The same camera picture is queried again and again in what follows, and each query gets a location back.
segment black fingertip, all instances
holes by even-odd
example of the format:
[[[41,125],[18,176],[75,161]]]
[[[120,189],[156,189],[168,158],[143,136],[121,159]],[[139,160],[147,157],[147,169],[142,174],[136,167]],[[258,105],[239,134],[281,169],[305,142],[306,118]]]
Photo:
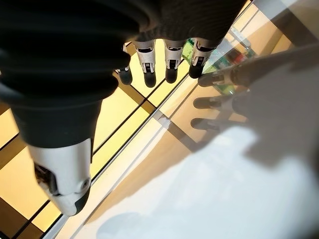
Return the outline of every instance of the black fingertip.
[[[166,69],[165,79],[170,84],[174,83],[177,79],[177,69]]]
[[[82,196],[82,198],[80,198],[78,201],[75,202],[75,207],[76,207],[75,215],[78,214],[80,211],[82,211],[86,202],[88,201],[89,195],[90,195],[90,188],[88,189],[88,191],[86,191],[86,193]]]
[[[130,85],[133,81],[131,69],[129,68],[128,71],[120,71],[119,76],[121,78],[121,81],[124,85]]]
[[[156,75],[155,72],[144,73],[144,80],[147,87],[152,88],[156,85]]]
[[[189,71],[188,71],[189,76],[190,76],[191,78],[193,78],[193,79],[196,79],[196,78],[200,77],[200,76],[201,76],[201,73],[202,73],[202,71],[203,71],[203,68],[204,68],[203,66],[193,66],[193,65],[190,65]]]

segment glass surface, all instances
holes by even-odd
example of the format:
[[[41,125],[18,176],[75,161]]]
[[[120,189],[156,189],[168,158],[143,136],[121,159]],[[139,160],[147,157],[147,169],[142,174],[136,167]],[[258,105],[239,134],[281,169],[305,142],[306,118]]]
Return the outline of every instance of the glass surface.
[[[298,12],[295,8],[303,3],[283,1],[284,8],[274,8],[272,15],[261,5],[251,4],[204,70],[223,70],[249,58],[311,44],[311,41],[301,44],[297,34],[291,35],[287,26],[295,20],[285,20],[286,27],[282,27],[283,22],[278,23],[280,17],[273,19],[283,10],[291,17],[287,10]],[[311,27],[306,24],[304,27],[316,36]],[[184,57],[187,63],[188,54]],[[305,88],[301,83],[293,87],[292,79],[301,74],[302,67],[277,76],[281,70],[290,69],[289,60],[287,65],[278,63],[278,68],[257,72],[257,82],[249,86],[249,91],[242,85],[201,87],[197,80],[183,79],[150,119],[158,126],[148,129],[148,143],[134,138],[134,144],[124,148],[124,154],[129,152],[125,159],[130,159],[130,163],[123,163],[122,170],[126,173],[110,188],[111,193],[85,219],[84,225],[76,228],[66,224],[58,238],[81,239],[92,235],[97,239],[207,238],[209,235],[246,239],[265,235],[264,238],[280,239],[318,229],[318,171],[308,154],[314,149],[309,135],[315,135],[312,129],[318,128],[315,107],[318,101],[311,100],[316,98],[317,89],[310,87],[307,77],[302,78]],[[308,70],[318,72],[318,65],[314,65],[317,68]],[[272,83],[261,84],[265,80]],[[196,103],[201,98],[219,96],[230,102],[232,95],[247,92],[256,98],[249,102],[245,114],[234,108],[230,110],[229,105],[221,109]],[[304,109],[303,104],[311,106]],[[304,120],[312,127],[303,125]],[[309,144],[301,146],[304,139]]]
[[[96,127],[94,149],[96,149],[137,106],[138,104],[119,88],[116,89],[114,94],[103,100]],[[5,124],[1,126],[3,128],[9,128],[11,134],[13,134],[12,136],[14,136],[17,133],[17,129],[11,116],[11,110],[7,110],[1,117],[3,117],[1,119],[4,120],[2,123],[5,123],[7,127],[3,127]],[[134,125],[134,123],[132,123],[132,130],[134,131],[140,124],[141,123]],[[117,150],[120,146],[121,145],[117,145],[114,149]],[[102,166],[106,163],[106,161],[103,160],[99,161]],[[91,173],[93,176],[101,169],[97,162],[91,164]],[[42,204],[47,201],[47,196],[35,180],[33,162],[26,147],[0,170],[0,182],[0,197],[27,219],[32,217]]]
[[[17,239],[39,239],[42,234],[43,232],[31,223],[23,230]]]
[[[0,125],[0,148],[2,148],[18,133],[18,128],[14,122],[11,110],[7,110],[0,115]]]

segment white surface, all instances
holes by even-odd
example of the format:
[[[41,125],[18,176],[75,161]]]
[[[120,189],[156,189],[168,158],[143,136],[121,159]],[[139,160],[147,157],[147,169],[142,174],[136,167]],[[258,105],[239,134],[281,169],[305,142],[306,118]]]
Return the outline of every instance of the white surface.
[[[246,128],[230,128],[135,194],[97,209],[75,238],[284,239],[318,228],[310,168],[293,156],[272,168],[252,161],[245,152],[256,140]]]

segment glass table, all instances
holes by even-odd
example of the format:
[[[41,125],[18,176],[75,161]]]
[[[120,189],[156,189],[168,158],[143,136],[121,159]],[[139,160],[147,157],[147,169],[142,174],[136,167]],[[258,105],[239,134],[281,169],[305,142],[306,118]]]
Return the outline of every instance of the glass table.
[[[310,21],[316,19],[318,5],[310,7],[310,2],[247,1],[204,72],[318,43],[318,28]],[[10,111],[5,108],[0,112],[1,125],[7,125],[0,138],[0,196],[23,217],[15,228],[23,229],[18,238],[30,238],[34,227],[38,228],[34,238],[62,239],[204,238],[208,233],[210,238],[231,238],[239,232],[235,238],[264,234],[268,239],[315,227],[318,214],[313,205],[319,204],[312,168],[294,154],[271,157],[263,152],[267,156],[256,157],[252,149],[259,136],[249,126],[249,117],[196,104],[201,98],[228,97],[247,92],[247,88],[202,87],[190,78],[189,39],[174,84],[164,80],[163,41],[157,40],[156,69],[162,80],[149,89],[141,80],[143,73],[133,46],[126,45],[132,57],[133,83],[120,84],[103,102],[91,165],[94,184],[86,207],[78,215],[61,215],[37,187]],[[288,89],[283,86],[280,94]],[[307,92],[315,94],[316,89]],[[121,110],[120,101],[127,102]],[[305,115],[295,106],[290,109],[288,116],[298,119],[298,115]],[[206,122],[222,125],[203,126]],[[19,173],[20,179],[12,172]],[[5,187],[9,182],[10,189]],[[296,204],[303,205],[303,213],[294,210]]]

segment prosthetic hand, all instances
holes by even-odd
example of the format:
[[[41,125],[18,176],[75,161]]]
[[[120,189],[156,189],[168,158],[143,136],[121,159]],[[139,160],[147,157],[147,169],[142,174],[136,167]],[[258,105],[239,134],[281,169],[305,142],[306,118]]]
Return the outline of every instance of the prosthetic hand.
[[[174,82],[183,42],[197,37],[198,77],[244,0],[0,1],[0,99],[10,105],[40,187],[62,213],[84,207],[101,102],[132,81],[123,44],[134,41],[145,82],[156,83],[154,40],[165,39]]]

